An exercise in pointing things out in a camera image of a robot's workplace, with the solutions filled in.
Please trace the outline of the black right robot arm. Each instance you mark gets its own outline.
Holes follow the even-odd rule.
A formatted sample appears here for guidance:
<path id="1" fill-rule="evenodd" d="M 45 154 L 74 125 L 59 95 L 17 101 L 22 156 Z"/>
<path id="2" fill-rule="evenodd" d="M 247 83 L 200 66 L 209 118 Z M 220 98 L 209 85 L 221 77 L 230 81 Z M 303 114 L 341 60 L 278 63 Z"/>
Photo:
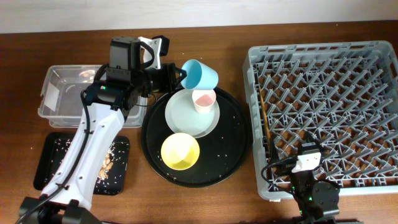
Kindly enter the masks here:
<path id="1" fill-rule="evenodd" d="M 298 205 L 300 216 L 293 217 L 292 223 L 337 223 L 340 186 L 330 180 L 318 180 L 313 174 L 324 160 L 325 150 L 320 142 L 305 133 L 305 142 L 298 146 L 297 153 L 283 159 L 273 142 L 270 149 L 271 161 L 261 175 L 267 180 L 265 171 L 275 168 L 277 175 L 289 177 L 292 188 L 281 191 L 292 195 Z"/>

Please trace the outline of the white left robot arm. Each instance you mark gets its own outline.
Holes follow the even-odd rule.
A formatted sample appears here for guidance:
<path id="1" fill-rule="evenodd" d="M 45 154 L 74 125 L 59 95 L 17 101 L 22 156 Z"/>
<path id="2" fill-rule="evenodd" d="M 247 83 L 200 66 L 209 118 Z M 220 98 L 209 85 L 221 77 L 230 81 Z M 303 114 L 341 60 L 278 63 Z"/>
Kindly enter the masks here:
<path id="1" fill-rule="evenodd" d="M 80 93 L 83 112 L 65 157 L 39 198 L 26 197 L 18 223 L 99 223 L 91 212 L 98 174 L 107 151 L 139 96 L 171 93 L 187 76 L 174 63 L 161 63 L 169 51 L 163 35 L 114 37 L 109 63 Z"/>

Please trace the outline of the light blue cup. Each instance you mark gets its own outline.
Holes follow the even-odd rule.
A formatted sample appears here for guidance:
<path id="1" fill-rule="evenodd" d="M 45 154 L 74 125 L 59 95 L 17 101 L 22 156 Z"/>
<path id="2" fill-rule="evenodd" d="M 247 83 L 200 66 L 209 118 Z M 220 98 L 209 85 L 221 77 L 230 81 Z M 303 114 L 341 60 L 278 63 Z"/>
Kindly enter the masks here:
<path id="1" fill-rule="evenodd" d="M 219 77 L 215 70 L 191 59 L 186 61 L 182 70 L 186 71 L 187 76 L 181 81 L 182 86 L 188 90 L 212 90 L 216 88 Z"/>

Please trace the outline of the food scraps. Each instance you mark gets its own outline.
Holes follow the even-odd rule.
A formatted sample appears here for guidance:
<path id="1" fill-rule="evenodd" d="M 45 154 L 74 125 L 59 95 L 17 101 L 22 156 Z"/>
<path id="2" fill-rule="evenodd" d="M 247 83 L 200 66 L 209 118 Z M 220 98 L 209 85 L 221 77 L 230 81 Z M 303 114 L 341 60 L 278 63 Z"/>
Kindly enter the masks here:
<path id="1" fill-rule="evenodd" d="M 113 162 L 114 150 L 115 150 L 115 147 L 113 145 L 111 145 L 105 155 L 103 165 L 101 166 L 101 169 L 99 171 L 98 180 L 105 180 L 109 177 L 109 172 L 114 164 L 114 162 Z"/>

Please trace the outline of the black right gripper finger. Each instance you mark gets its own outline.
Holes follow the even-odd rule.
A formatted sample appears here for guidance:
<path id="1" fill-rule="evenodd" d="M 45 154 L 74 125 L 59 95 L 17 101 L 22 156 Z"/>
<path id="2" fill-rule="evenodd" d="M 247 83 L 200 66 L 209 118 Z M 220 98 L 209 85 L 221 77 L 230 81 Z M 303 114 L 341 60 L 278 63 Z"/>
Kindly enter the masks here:
<path id="1" fill-rule="evenodd" d="M 314 143 L 316 146 L 320 146 L 320 143 L 315 139 L 311 132 L 306 132 L 306 143 Z"/>
<path id="2" fill-rule="evenodd" d="M 271 164 L 279 161 L 279 154 L 278 154 L 277 148 L 276 148 L 273 140 L 271 140 L 271 142 L 270 142 L 269 156 L 270 156 Z"/>

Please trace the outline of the yellow bowl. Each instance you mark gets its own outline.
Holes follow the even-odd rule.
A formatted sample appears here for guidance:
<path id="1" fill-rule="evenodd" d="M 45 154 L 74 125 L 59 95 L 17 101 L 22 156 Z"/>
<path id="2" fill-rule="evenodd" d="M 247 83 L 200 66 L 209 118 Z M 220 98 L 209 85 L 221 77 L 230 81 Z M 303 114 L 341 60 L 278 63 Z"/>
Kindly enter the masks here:
<path id="1" fill-rule="evenodd" d="M 173 170 L 187 170 L 197 163 L 200 146 L 193 136 L 175 133 L 162 143 L 160 155 L 167 167 Z"/>

